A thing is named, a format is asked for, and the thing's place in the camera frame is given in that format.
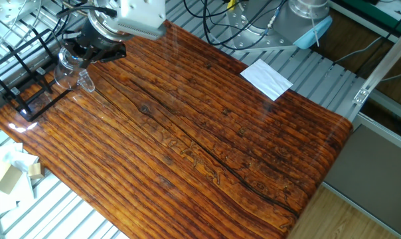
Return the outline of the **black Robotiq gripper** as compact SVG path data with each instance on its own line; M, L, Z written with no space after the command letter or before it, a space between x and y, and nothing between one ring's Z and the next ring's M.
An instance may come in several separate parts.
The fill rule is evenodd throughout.
M80 68L87 68L97 61L111 62L126 57L124 43L107 39L92 26L89 20L85 20L80 31L65 31L62 43L71 55L86 51L82 55Z

